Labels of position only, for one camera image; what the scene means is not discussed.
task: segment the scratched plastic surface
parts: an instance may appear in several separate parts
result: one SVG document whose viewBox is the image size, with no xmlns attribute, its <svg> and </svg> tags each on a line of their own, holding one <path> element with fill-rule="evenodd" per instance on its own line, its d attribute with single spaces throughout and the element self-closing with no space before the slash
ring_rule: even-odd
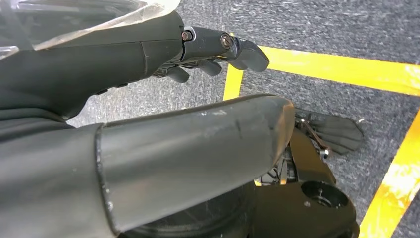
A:
<svg viewBox="0 0 420 238">
<path fill-rule="evenodd" d="M 0 0 L 0 59 L 167 15 L 180 0 Z"/>
</svg>

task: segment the floor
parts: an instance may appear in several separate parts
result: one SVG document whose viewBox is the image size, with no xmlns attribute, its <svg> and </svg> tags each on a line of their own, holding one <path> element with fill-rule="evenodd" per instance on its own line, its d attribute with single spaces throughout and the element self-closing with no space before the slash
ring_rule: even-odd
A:
<svg viewBox="0 0 420 238">
<path fill-rule="evenodd" d="M 258 45 L 366 59 L 420 64 L 420 3 L 417 0 L 184 0 L 186 25 L 234 32 Z M 81 126 L 221 101 L 226 67 L 208 77 L 190 71 L 186 84 L 150 78 L 89 99 L 70 124 Z M 338 186 L 356 206 L 360 223 L 405 133 L 420 98 L 268 70 L 245 72 L 240 95 L 272 93 L 302 109 L 355 120 L 366 142 L 329 165 Z M 419 237 L 416 196 L 393 238 Z"/>
</svg>

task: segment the metal screw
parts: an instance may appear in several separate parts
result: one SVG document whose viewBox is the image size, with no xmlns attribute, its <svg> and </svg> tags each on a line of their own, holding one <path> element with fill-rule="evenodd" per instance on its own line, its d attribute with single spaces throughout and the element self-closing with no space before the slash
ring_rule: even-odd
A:
<svg viewBox="0 0 420 238">
<path fill-rule="evenodd" d="M 222 42 L 222 46 L 225 49 L 229 49 L 230 46 L 232 45 L 232 42 L 230 40 L 230 36 L 228 34 L 223 34 L 221 37 L 221 42 Z"/>
<path fill-rule="evenodd" d="M 189 31 L 184 31 L 181 34 L 183 41 L 191 41 L 193 39 L 193 34 Z"/>
</svg>

